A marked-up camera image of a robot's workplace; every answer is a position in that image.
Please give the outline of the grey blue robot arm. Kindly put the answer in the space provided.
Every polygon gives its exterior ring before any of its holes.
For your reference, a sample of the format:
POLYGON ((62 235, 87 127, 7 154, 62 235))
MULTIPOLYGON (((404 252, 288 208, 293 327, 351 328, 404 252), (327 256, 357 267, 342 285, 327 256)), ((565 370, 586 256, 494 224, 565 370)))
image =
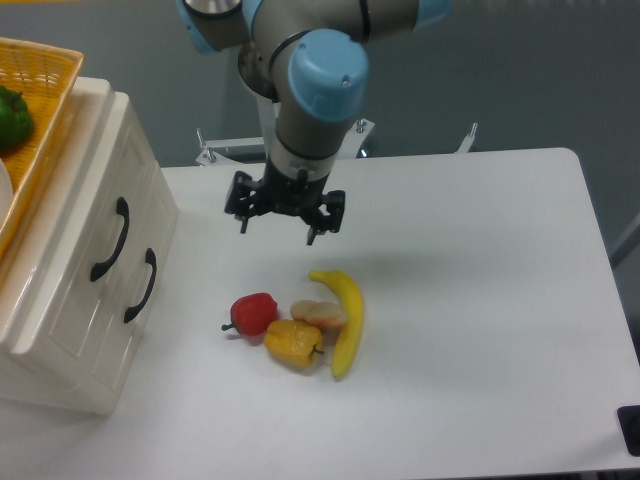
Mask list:
POLYGON ((339 231, 342 190, 325 185, 365 99, 367 42, 445 18, 449 1, 180 1, 200 51, 250 47, 261 82, 279 104, 261 179, 235 173, 225 211, 242 224, 276 213, 308 225, 307 241, 339 231))

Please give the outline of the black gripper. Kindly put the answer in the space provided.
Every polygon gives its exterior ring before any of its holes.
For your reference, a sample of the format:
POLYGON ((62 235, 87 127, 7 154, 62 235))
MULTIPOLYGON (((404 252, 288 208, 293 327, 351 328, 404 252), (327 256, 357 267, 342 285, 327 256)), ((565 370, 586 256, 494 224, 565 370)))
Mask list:
POLYGON ((308 226, 306 245, 316 237, 338 233, 346 209, 346 193, 334 190, 323 194, 329 176, 309 180, 306 173, 295 179, 281 173, 271 159, 264 175, 254 180, 243 171, 236 171, 226 196, 224 212, 233 215, 245 234, 249 220, 267 213, 300 216, 308 226))

